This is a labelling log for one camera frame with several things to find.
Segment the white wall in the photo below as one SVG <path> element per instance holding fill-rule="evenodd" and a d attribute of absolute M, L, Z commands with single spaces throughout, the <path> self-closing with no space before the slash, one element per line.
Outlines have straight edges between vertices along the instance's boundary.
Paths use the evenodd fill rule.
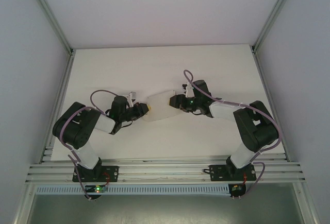
<path fill-rule="evenodd" d="M 47 0 L 73 48 L 256 41 L 276 0 Z"/>
<path fill-rule="evenodd" d="M 36 0 L 0 0 L 0 223 L 38 162 L 67 54 Z"/>
<path fill-rule="evenodd" d="M 330 220 L 330 0 L 287 0 L 260 52 L 288 149 Z"/>

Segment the white table surface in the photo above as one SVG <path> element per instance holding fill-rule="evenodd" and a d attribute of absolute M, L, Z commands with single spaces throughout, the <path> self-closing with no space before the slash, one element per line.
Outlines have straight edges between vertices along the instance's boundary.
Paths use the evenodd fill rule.
<path fill-rule="evenodd" d="M 270 110 L 248 45 L 173 46 L 79 49 L 62 113 L 75 102 L 91 106 L 90 94 L 106 89 L 137 100 L 181 88 L 188 69 L 204 79 L 215 97 L 249 104 L 261 100 Z M 93 100 L 109 109 L 113 96 L 97 93 Z M 116 135 L 94 130 L 90 142 L 102 159 L 199 157 L 232 154 L 242 143 L 236 123 L 205 116 L 180 115 L 146 122 L 142 119 Z M 282 145 L 269 151 L 283 153 Z M 67 160 L 68 150 L 56 139 L 52 160 Z"/>

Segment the black mounting plate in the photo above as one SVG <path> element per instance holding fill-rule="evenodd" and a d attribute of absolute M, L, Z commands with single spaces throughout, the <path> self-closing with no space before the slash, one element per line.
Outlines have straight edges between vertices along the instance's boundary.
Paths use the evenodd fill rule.
<path fill-rule="evenodd" d="M 109 182 L 117 182 L 118 181 L 118 174 L 119 174 L 119 167 L 118 166 L 102 166 L 101 175 L 98 178 L 92 178 L 87 176 L 80 176 L 82 182 L 107 182 L 107 175 L 103 173 L 107 173 L 110 176 Z M 79 182 L 77 172 L 74 170 L 72 182 Z"/>
<path fill-rule="evenodd" d="M 210 174 L 211 181 L 243 181 L 244 173 L 247 181 L 255 181 L 257 179 L 252 164 L 246 166 L 244 171 L 240 171 L 233 176 L 226 170 L 226 165 L 209 165 L 209 169 L 204 169 L 203 172 Z"/>

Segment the white platform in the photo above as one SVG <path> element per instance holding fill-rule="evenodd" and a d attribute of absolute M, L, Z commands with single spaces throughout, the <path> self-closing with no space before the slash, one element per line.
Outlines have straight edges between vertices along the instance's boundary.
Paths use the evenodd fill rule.
<path fill-rule="evenodd" d="M 90 106 L 90 94 L 106 89 L 139 101 L 180 89 L 188 69 L 204 79 L 215 97 L 249 104 L 261 100 L 270 110 L 248 45 L 175 46 L 77 50 L 62 112 L 73 102 Z M 113 96 L 93 98 L 102 110 Z M 116 135 L 95 130 L 90 142 L 102 159 L 170 158 L 228 155 L 241 144 L 237 126 L 225 119 L 181 113 L 155 122 L 137 120 Z M 283 153 L 282 145 L 270 153 Z M 52 160 L 67 160 L 68 151 L 56 140 Z"/>

